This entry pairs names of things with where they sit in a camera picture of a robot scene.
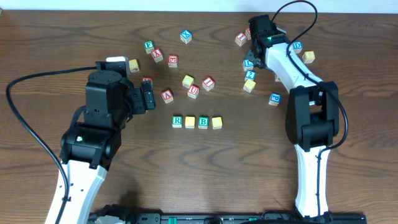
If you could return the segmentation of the green R block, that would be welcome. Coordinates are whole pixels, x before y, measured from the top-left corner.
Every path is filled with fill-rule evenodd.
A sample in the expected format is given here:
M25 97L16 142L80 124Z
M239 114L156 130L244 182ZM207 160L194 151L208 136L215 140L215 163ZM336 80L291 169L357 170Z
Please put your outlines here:
M181 128L183 124L182 116L172 116L172 127L173 128Z

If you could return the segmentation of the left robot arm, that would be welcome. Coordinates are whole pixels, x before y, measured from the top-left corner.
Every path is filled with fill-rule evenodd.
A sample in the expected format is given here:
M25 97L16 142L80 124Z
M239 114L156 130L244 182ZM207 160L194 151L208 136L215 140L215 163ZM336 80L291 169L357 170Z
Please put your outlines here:
M61 139L63 170L46 223L86 223L111 161L121 146L121 131L135 114L155 108L152 82L139 87L125 74L91 73L86 104L78 108Z

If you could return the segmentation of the yellow O block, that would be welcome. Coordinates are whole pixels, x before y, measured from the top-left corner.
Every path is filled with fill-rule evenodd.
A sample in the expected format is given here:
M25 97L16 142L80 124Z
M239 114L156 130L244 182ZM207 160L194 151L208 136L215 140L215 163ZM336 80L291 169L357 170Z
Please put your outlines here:
M222 117L213 117L211 119L213 129L221 129L223 127Z
M185 117L185 127L187 129L193 129L195 127L195 117L194 116L186 116Z

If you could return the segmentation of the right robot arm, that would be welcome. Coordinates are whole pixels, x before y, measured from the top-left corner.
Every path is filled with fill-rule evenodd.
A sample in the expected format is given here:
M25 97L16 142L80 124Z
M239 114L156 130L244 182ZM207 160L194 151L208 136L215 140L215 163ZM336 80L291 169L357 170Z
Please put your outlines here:
M326 222L327 147L339 131L338 87L305 66L267 14L248 23L252 44L246 58L255 67L274 72L289 94L285 130L298 160L295 208L303 219Z

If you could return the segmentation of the green B block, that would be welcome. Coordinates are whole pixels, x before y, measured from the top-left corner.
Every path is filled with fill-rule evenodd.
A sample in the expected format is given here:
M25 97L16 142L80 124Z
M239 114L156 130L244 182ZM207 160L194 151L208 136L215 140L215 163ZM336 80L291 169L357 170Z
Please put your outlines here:
M208 129L209 126L209 117L200 116L198 118L198 128L199 129Z

